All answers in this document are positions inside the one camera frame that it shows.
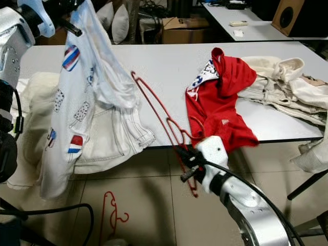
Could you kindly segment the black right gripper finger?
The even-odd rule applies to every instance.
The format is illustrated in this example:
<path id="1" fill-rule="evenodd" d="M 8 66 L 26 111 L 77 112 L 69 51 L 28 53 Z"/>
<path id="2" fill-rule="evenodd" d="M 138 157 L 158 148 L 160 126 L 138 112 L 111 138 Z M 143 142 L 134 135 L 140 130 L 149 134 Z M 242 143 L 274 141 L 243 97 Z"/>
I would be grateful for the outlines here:
<path id="1" fill-rule="evenodd" d="M 195 158 L 195 149 L 191 146 L 175 145 L 173 149 L 182 161 L 192 161 Z"/>
<path id="2" fill-rule="evenodd" d="M 198 178 L 200 176 L 200 166 L 193 166 L 189 170 L 184 171 L 180 176 L 181 182 L 188 182 L 191 178 Z"/>

